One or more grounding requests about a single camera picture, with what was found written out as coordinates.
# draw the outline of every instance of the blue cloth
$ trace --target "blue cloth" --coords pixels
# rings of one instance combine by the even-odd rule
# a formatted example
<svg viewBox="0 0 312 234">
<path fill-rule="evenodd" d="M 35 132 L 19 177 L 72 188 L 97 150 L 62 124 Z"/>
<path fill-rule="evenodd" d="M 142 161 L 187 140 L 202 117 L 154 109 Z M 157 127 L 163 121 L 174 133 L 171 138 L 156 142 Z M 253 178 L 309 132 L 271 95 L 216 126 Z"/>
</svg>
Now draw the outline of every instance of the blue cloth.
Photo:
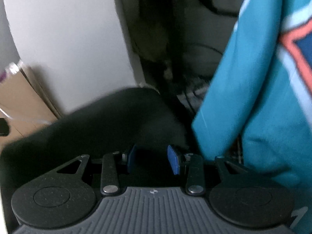
<svg viewBox="0 0 312 234">
<path fill-rule="evenodd" d="M 209 160 L 242 135 L 245 165 L 294 190 L 298 234 L 312 232 L 311 62 L 312 0 L 243 0 L 192 124 Z"/>
</svg>

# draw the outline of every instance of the gray ribbed surface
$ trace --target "gray ribbed surface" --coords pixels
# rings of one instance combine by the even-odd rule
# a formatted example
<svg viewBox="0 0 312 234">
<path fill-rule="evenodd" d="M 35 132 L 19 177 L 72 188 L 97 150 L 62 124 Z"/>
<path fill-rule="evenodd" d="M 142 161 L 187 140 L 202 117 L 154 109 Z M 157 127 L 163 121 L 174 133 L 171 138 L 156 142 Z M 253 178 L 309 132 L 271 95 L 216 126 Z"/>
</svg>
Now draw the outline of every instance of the gray ribbed surface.
<svg viewBox="0 0 312 234">
<path fill-rule="evenodd" d="M 215 216 L 203 198 L 182 193 L 178 187 L 129 187 L 106 197 L 83 222 L 60 230 L 21 226 L 15 234 L 291 234 L 284 226 L 272 230 L 241 230 Z"/>
</svg>

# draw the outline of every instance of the silver screw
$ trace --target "silver screw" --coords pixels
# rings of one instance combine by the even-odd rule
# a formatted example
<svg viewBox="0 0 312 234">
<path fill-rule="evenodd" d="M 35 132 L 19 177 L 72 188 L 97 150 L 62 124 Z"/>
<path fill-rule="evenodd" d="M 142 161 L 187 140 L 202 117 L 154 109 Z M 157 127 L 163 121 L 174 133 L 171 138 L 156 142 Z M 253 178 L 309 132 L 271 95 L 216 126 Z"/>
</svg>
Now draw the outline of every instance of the silver screw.
<svg viewBox="0 0 312 234">
<path fill-rule="evenodd" d="M 103 188 L 103 191 L 105 193 L 115 193 L 118 192 L 118 190 L 119 190 L 118 186 L 115 185 L 108 185 Z"/>
<path fill-rule="evenodd" d="M 197 194 L 197 193 L 203 192 L 204 188 L 202 186 L 193 185 L 193 186 L 190 186 L 188 190 L 191 194 Z"/>
<path fill-rule="evenodd" d="M 192 155 L 193 155 L 193 153 L 185 153 L 185 154 L 184 154 L 185 160 L 186 160 L 186 161 L 190 161 Z"/>
</svg>

